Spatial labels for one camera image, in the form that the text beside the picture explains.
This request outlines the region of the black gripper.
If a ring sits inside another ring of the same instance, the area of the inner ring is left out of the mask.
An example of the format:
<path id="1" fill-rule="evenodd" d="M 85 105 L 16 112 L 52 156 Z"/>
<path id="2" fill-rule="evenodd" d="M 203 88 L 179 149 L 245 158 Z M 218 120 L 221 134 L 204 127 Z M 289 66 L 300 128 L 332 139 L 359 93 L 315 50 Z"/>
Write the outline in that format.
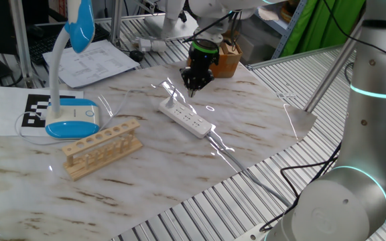
<path id="1" fill-rule="evenodd" d="M 199 90 L 214 80 L 210 65 L 218 64 L 218 60 L 218 51 L 209 53 L 199 49 L 189 50 L 190 63 L 185 68 L 180 69 L 180 73 L 190 98 L 193 98 Z"/>

